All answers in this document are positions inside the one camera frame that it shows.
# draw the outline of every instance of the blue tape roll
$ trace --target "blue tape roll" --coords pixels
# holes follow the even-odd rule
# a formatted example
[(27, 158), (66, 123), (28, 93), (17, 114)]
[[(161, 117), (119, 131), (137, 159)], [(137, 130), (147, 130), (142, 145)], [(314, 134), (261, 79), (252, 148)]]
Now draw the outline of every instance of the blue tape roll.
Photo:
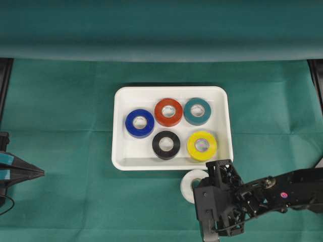
[[(133, 125), (133, 120), (138, 116), (142, 116), (147, 120), (147, 125), (143, 129), (137, 129)], [(145, 109), (134, 110), (129, 113), (126, 118), (126, 128), (128, 132), (135, 138), (145, 138), (150, 135), (153, 130), (154, 123), (153, 116)]]

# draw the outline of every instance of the green cloth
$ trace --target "green cloth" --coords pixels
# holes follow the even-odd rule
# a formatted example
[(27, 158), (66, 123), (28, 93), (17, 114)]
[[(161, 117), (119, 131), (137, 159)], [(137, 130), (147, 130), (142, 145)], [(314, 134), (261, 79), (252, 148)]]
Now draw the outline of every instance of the green cloth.
[(3, 0), (3, 57), (224, 62), (323, 57), (318, 0)]
[[(313, 167), (323, 156), (322, 114), (306, 61), (16, 59), (2, 130), (11, 135), (8, 151), (46, 175), (10, 188), (16, 206), (0, 219), (1, 240), (201, 241), (194, 206), (180, 192), (187, 171), (120, 171), (111, 162), (115, 92), (169, 84), (225, 89), (234, 165), (245, 182)], [(322, 226), (323, 215), (310, 211), (271, 213), (222, 241), (317, 242)]]

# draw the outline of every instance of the black frame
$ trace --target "black frame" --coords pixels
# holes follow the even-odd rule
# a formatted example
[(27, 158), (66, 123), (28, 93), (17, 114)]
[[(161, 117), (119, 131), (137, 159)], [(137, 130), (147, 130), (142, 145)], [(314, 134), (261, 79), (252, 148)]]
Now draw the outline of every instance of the black frame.
[(323, 59), (309, 59), (307, 62), (323, 113)]
[(4, 112), (9, 79), (14, 59), (0, 58), (0, 123)]

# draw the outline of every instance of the tape roll center hole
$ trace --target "tape roll center hole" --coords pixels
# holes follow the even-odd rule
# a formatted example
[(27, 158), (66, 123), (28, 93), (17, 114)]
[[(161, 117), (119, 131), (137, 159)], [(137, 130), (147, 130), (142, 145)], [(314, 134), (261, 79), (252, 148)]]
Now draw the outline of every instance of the tape roll center hole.
[(164, 117), (173, 117), (176, 113), (176, 109), (171, 105), (166, 105), (162, 108), (162, 112)]
[(195, 104), (191, 107), (191, 114), (194, 117), (202, 117), (205, 114), (205, 108), (200, 104)]
[(169, 137), (163, 137), (159, 141), (159, 147), (163, 151), (170, 151), (174, 147), (174, 141)]
[(210, 144), (208, 143), (208, 141), (206, 139), (198, 139), (195, 142), (195, 148), (199, 151), (199, 152), (205, 152), (209, 149)]
[(143, 116), (136, 116), (133, 119), (132, 124), (136, 129), (141, 130), (147, 126), (147, 119)]

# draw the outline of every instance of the white tray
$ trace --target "white tray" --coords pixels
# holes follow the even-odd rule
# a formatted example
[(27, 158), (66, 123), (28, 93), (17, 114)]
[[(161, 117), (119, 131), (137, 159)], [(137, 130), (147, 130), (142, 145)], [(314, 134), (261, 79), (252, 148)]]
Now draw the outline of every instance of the white tray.
[[(156, 122), (153, 132), (146, 138), (132, 137), (126, 127), (127, 115), (135, 109), (146, 109), (154, 115), (155, 105), (163, 98), (173, 98), (185, 106), (193, 98), (200, 97), (211, 106), (209, 120), (201, 125), (189, 124), (184, 115), (179, 124), (164, 127)], [(169, 130), (177, 134), (181, 141), (178, 154), (170, 160), (156, 157), (152, 150), (152, 139), (160, 131)], [(205, 162), (193, 160), (187, 152), (187, 139), (193, 132), (205, 130), (212, 133), (218, 143), (215, 156), (210, 159), (233, 161), (233, 150), (229, 120), (228, 97), (220, 87), (124, 87), (115, 94), (112, 163), (120, 170), (191, 170), (206, 169)]]

